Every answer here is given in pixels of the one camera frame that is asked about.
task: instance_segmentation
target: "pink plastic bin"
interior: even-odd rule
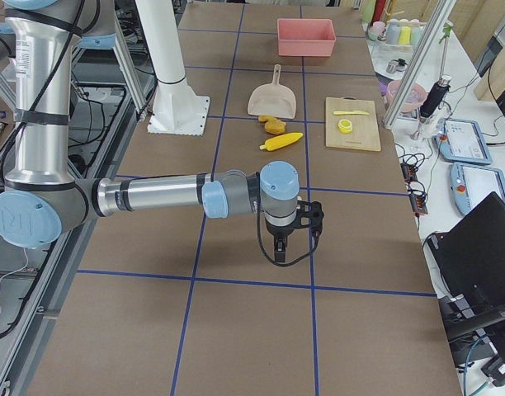
[[[278,20],[280,56],[330,56],[335,40],[331,19]]]

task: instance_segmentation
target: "cardboard table surface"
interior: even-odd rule
[[[333,19],[332,57],[279,57],[278,17]],[[323,203],[319,249],[274,267],[254,216],[206,219],[201,207],[101,219],[29,394],[459,395],[390,132],[378,153],[324,145],[326,97],[385,111],[358,12],[192,3],[179,36],[189,84],[211,97],[205,133],[139,125],[119,178],[288,161],[302,197]],[[288,130],[305,139],[265,153],[247,103],[275,63],[298,102]],[[294,232],[290,258],[307,250]]]

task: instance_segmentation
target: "white column base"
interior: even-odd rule
[[[210,98],[198,97],[186,79],[178,84],[159,83],[148,124],[152,134],[203,135]]]

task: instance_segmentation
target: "wooden cutting board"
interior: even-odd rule
[[[334,111],[363,110],[370,115],[333,115]],[[345,118],[352,122],[353,132],[339,132],[337,124]],[[373,101],[353,101],[339,97],[326,98],[326,146],[340,149],[381,151],[377,115]]]

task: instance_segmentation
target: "yellow corn toy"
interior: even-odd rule
[[[264,144],[260,146],[261,150],[275,151],[281,149],[282,147],[289,146],[294,142],[297,142],[304,134],[300,132],[291,132],[290,134],[283,134],[276,136],[275,138],[270,138],[265,141]]]
[[[286,123],[278,119],[269,120],[263,128],[268,134],[284,134],[286,132]]]
[[[258,121],[260,122],[268,122],[268,121],[275,121],[278,120],[276,117],[273,117],[272,115],[259,115],[258,116]]]

